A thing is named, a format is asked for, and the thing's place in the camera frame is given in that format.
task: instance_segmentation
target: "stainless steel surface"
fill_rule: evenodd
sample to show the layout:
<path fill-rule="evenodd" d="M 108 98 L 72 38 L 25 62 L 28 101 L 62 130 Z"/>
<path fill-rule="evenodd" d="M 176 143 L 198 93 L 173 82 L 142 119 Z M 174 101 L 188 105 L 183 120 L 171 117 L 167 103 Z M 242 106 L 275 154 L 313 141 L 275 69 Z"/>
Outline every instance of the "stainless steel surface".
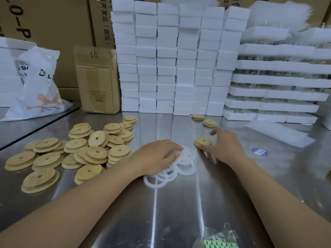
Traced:
<path fill-rule="evenodd" d="M 133 151 L 151 141 L 169 138 L 195 150 L 196 137 L 210 137 L 210 129 L 190 117 L 166 114 L 125 113 L 134 115 Z M 325 179 L 331 164 L 331 132 L 319 124 L 287 126 L 309 132 L 317 141 L 300 149 L 257 133 L 247 122 L 227 121 L 222 117 L 207 117 L 218 125 L 237 133 L 248 156 L 254 159 L 275 180 L 305 204 L 331 221 L 331 185 Z M 33 140 L 45 137 L 68 139 L 68 131 L 76 123 L 87 122 L 94 130 L 105 124 L 121 122 L 122 114 L 88 114 L 81 110 L 52 123 L 0 152 L 0 231 L 26 216 L 50 200 L 76 186 L 73 178 L 77 170 L 57 170 L 60 181 L 37 194 L 24 194 L 20 187 L 31 169 L 5 171 L 7 158 L 23 150 Z M 268 152 L 262 157 L 252 152 L 261 148 Z M 147 188 L 143 179 L 133 181 L 109 207 L 81 247 L 180 247 L 191 248 L 205 227 L 222 230 L 224 223 L 239 235 L 239 247 L 272 247 L 269 237 L 234 172 L 225 164 L 217 164 L 210 157 L 199 154 L 198 172 L 178 176 L 165 187 Z"/>
<path fill-rule="evenodd" d="M 72 107 L 64 112 L 54 115 L 37 117 L 28 120 L 0 122 L 0 150 L 10 146 L 13 142 L 35 132 L 47 124 L 68 115 L 81 106 L 80 102 L 73 102 Z M 3 118 L 8 108 L 0 107 L 0 119 Z"/>

